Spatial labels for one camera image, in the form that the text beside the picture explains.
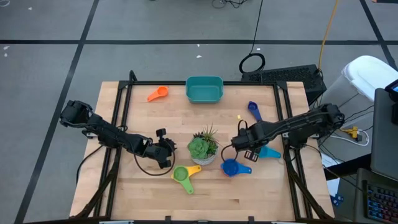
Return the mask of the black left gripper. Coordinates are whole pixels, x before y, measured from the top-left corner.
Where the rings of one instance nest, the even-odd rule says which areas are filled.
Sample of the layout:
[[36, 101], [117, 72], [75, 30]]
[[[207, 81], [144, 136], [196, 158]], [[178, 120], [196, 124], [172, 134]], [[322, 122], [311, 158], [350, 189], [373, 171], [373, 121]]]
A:
[[153, 142], [152, 138], [148, 138], [146, 142], [146, 149], [144, 155], [150, 159], [157, 161], [161, 169], [171, 167], [171, 160], [168, 159], [169, 156], [175, 154], [175, 143], [169, 139], [164, 138], [166, 135], [166, 129], [158, 129], [156, 131], [156, 136], [159, 138], [158, 142]]

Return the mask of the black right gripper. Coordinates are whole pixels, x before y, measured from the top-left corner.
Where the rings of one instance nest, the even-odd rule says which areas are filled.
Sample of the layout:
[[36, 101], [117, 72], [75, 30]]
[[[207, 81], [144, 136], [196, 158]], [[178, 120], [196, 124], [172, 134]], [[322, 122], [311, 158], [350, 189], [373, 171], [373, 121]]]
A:
[[237, 153], [245, 151], [244, 157], [256, 162], [264, 145], [264, 122], [259, 121], [250, 127], [239, 128], [238, 135], [231, 140]]

